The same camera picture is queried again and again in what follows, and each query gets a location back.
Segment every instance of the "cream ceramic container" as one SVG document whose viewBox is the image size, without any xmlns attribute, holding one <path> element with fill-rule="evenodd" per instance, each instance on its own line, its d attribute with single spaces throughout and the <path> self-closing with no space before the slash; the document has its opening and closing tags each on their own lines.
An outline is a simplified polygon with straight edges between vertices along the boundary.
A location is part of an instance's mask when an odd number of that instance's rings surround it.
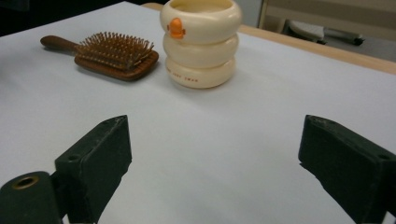
<svg viewBox="0 0 396 224">
<path fill-rule="evenodd" d="M 211 88 L 235 69 L 242 11 L 233 0 L 170 0 L 161 11 L 169 76 L 191 88 Z"/>
<path fill-rule="evenodd" d="M 235 69 L 235 59 L 210 68 L 190 68 L 175 63 L 171 58 L 166 58 L 166 69 L 169 76 L 178 84 L 205 89 L 221 85 L 230 78 Z"/>
<path fill-rule="evenodd" d="M 192 68 L 214 67 L 231 60 L 238 48 L 238 35 L 215 44 L 184 44 L 165 35 L 163 48 L 176 63 Z"/>
<path fill-rule="evenodd" d="M 211 44 L 236 33 L 242 11 L 232 0 L 170 0 L 160 17 L 171 37 L 189 44 Z"/>
</svg>

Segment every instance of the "floor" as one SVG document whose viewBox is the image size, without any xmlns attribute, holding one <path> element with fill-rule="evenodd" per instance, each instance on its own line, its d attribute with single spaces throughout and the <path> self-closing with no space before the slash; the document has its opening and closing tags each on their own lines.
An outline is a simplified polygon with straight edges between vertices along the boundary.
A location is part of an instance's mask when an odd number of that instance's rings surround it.
<svg viewBox="0 0 396 224">
<path fill-rule="evenodd" d="M 295 34 L 290 29 L 285 29 L 283 34 L 291 35 L 297 38 L 303 38 Z M 327 42 L 327 46 L 396 62 L 396 41 L 379 39 L 365 35 L 363 35 L 362 38 L 364 39 L 363 43 L 359 46 L 356 46 L 353 44 L 351 38 L 348 39 L 344 36 L 341 37 L 339 33 L 335 31 L 326 30 L 324 40 Z"/>
</svg>

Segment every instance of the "orange duck figure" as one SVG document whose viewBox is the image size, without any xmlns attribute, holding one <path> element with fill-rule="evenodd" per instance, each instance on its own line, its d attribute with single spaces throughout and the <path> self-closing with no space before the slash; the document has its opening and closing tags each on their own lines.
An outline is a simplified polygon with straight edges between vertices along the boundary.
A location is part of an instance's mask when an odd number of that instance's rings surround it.
<svg viewBox="0 0 396 224">
<path fill-rule="evenodd" d="M 186 30 L 183 29 L 183 24 L 181 23 L 180 18 L 172 19 L 167 28 L 170 36 L 174 39 L 182 39 L 186 34 Z"/>
</svg>

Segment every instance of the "hairbrush handle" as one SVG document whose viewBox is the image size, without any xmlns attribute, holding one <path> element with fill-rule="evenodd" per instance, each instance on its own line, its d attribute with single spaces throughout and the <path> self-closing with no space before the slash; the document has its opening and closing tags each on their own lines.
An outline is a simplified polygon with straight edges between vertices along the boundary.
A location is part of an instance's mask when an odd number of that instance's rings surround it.
<svg viewBox="0 0 396 224">
<path fill-rule="evenodd" d="M 76 46 L 78 46 L 78 44 L 56 35 L 44 36 L 40 39 L 40 42 L 42 45 L 50 49 L 61 49 L 73 52 L 76 52 Z"/>
</svg>

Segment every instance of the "stacked ring container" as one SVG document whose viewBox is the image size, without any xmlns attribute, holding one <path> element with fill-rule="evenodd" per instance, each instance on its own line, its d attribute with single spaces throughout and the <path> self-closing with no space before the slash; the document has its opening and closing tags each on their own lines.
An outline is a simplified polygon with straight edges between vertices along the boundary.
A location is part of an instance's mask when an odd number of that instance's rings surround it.
<svg viewBox="0 0 396 224">
<path fill-rule="evenodd" d="M 170 0 L 161 11 L 166 70 L 177 83 L 211 88 L 235 70 L 242 11 L 232 0 Z"/>
</svg>

